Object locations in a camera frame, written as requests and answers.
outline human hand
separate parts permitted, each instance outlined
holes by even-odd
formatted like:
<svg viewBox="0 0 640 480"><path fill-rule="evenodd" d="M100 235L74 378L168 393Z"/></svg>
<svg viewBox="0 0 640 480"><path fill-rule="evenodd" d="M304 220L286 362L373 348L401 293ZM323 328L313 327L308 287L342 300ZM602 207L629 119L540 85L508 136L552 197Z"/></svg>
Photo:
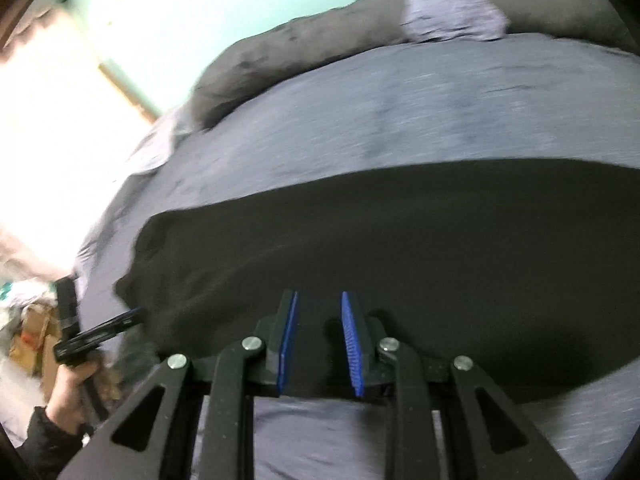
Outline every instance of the human hand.
<svg viewBox="0 0 640 480"><path fill-rule="evenodd" d="M87 361L73 368L65 365L58 367L56 383L45 414L61 430L78 434L80 425L85 422L80 385L95 374L98 368L98 361Z"/></svg>

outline black towel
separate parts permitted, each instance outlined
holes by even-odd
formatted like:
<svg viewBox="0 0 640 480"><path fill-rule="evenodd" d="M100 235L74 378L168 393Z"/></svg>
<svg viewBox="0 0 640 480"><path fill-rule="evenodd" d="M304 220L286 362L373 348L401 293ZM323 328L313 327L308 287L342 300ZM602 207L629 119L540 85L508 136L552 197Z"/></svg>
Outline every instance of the black towel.
<svg viewBox="0 0 640 480"><path fill-rule="evenodd" d="M116 293L160 352L218 352L300 292L288 394L347 396L340 292L390 335L506 386L640 354L640 172L487 160L344 174L151 218Z"/></svg>

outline black metal frame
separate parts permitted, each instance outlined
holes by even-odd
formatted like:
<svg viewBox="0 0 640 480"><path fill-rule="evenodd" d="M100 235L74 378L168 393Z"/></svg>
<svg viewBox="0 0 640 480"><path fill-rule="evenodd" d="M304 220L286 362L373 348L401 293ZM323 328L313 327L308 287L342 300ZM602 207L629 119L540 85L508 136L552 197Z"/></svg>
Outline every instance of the black metal frame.
<svg viewBox="0 0 640 480"><path fill-rule="evenodd" d="M298 295L286 290L275 316L217 356L169 357L108 418L61 480L187 479L201 407L209 395L198 475L254 478L253 397L282 392L292 353ZM386 399L390 414L386 478L575 480L566 463L468 358L464 367L418 354L342 298L352 382L364 401ZM433 411L442 422L438 438Z"/></svg>

